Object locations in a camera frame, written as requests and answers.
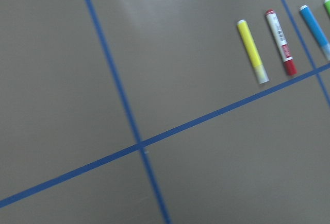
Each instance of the yellow marker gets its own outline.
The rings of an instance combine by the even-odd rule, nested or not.
[[[249,55],[252,67],[256,73],[259,84],[269,81],[267,72],[263,67],[259,52],[257,50],[256,44],[252,38],[251,32],[248,27],[246,20],[240,20],[237,23],[237,28],[241,34],[245,49]]]

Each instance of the marker cap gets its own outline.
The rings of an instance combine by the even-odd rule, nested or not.
[[[321,47],[324,55],[326,56],[327,60],[330,61],[330,44],[326,44]]]
[[[243,22],[245,22],[245,20],[244,20],[244,19],[242,19],[242,20],[239,20],[239,21],[237,22],[237,25],[238,25],[238,24],[241,24],[241,23],[243,23]]]
[[[269,10],[267,10],[265,15],[268,15],[268,14],[275,14],[275,11],[272,9],[269,9]]]
[[[284,64],[285,70],[287,71],[287,74],[289,76],[297,74],[297,69],[295,68],[295,65],[294,65],[292,59],[288,60],[288,61],[285,61],[283,64]]]
[[[254,67],[254,71],[256,73],[259,84],[269,81],[267,72],[262,64]]]
[[[303,5],[300,7],[300,11],[302,11],[303,9],[307,8],[308,6],[307,5]]]
[[[328,14],[330,15],[330,0],[324,1],[324,7],[325,7],[326,11],[328,12]]]

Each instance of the barcode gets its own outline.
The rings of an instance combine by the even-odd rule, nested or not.
[[[278,33],[278,36],[279,36],[280,40],[282,40],[282,41],[285,40],[282,30],[277,31],[277,33]]]

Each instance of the marker label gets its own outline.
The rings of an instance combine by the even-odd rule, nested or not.
[[[283,62],[293,59],[276,13],[274,11],[269,12],[266,14],[266,18],[274,35]]]
[[[297,73],[297,69],[295,68],[295,65],[293,63],[293,57],[289,50],[287,40],[285,39],[284,33],[282,31],[281,25],[279,24],[279,20],[275,11],[272,9],[268,10],[266,12],[266,18],[272,30],[280,55],[282,57],[285,70],[289,76],[292,76]]]

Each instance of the blue marker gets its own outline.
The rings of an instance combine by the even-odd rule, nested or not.
[[[303,5],[300,8],[300,14],[303,16],[311,33],[314,35],[316,41],[323,50],[323,53],[325,54],[327,60],[330,60],[330,43],[324,35],[324,32],[322,31],[318,21],[315,19],[310,8],[307,5]]]

